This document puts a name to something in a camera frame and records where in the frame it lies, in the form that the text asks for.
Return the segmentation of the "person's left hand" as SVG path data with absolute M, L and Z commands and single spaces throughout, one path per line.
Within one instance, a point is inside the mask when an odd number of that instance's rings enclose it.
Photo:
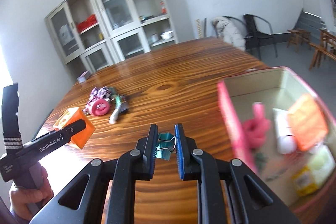
M 37 189 L 19 189 L 12 184 L 10 196 L 10 212 L 18 223 L 29 223 L 33 214 L 29 211 L 27 204 L 42 202 L 44 206 L 54 196 L 54 192 L 48 180 L 48 173 L 42 166 L 43 185 Z

